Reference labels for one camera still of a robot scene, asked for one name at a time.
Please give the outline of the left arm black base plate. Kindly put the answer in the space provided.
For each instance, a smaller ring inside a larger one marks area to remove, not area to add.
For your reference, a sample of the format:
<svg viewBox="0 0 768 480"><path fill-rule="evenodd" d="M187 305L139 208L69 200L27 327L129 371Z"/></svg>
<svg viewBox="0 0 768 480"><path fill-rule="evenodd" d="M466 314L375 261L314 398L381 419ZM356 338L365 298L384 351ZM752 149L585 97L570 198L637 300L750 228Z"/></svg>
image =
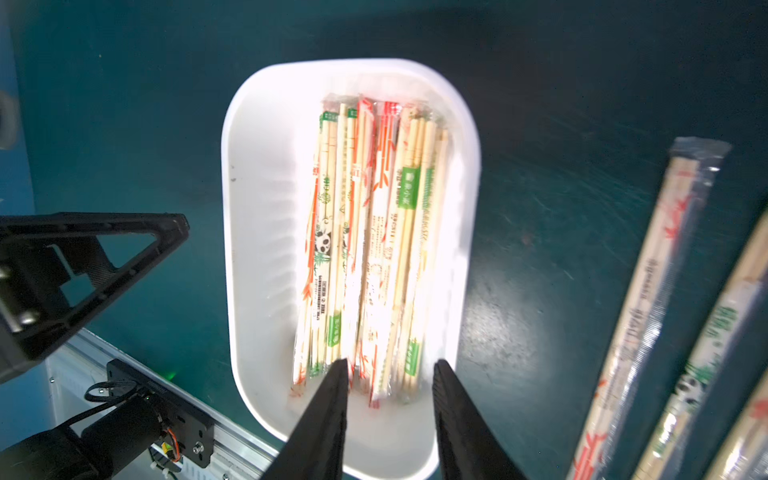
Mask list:
<svg viewBox="0 0 768 480"><path fill-rule="evenodd" d="M169 427L178 440L179 452L183 458L206 468L211 462L214 446L213 418L201 408L164 386L123 360L114 359L107 364L107 376L112 381L134 381L138 391L159 407L165 427Z"/></svg>

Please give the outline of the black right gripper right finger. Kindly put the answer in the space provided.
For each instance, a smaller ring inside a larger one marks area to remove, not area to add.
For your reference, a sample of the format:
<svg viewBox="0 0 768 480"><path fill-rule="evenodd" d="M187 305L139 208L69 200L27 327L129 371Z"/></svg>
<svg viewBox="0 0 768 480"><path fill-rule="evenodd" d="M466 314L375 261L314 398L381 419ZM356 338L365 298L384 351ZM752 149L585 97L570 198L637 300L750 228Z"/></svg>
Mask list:
<svg viewBox="0 0 768 480"><path fill-rule="evenodd" d="M523 479L483 420L451 365L434 364L432 396L444 479Z"/></svg>

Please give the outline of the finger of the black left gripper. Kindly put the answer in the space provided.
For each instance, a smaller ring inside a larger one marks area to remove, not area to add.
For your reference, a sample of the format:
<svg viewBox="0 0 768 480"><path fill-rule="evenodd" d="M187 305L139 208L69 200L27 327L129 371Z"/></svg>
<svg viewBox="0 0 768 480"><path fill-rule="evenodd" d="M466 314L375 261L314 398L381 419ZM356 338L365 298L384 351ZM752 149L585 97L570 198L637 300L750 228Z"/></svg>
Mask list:
<svg viewBox="0 0 768 480"><path fill-rule="evenodd" d="M189 237L178 213L74 213L1 219L1 380L34 368ZM150 235L116 266L100 240Z"/></svg>

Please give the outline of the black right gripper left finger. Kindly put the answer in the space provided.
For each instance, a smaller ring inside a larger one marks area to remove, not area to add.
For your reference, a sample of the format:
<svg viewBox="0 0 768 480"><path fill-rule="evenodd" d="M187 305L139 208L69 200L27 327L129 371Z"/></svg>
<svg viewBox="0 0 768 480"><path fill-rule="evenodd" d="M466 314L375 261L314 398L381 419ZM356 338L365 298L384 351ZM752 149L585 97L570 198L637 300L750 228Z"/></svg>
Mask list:
<svg viewBox="0 0 768 480"><path fill-rule="evenodd" d="M340 479L347 430L348 365L335 361L264 479Z"/></svg>

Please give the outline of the chopsticks pair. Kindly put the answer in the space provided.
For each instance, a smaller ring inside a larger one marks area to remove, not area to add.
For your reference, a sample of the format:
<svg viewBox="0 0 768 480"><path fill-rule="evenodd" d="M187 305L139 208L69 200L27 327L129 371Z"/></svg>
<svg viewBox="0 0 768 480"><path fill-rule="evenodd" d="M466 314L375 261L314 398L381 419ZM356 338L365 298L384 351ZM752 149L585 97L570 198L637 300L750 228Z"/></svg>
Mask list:
<svg viewBox="0 0 768 480"><path fill-rule="evenodd" d="M755 225L721 290L633 473L670 479L711 384L767 292L767 214Z"/></svg>
<svg viewBox="0 0 768 480"><path fill-rule="evenodd" d="M704 478L767 478L767 372L754 388Z"/></svg>
<svg viewBox="0 0 768 480"><path fill-rule="evenodd" d="M661 330L690 236L706 204L726 141L678 137L572 457L568 479L603 479L642 371Z"/></svg>

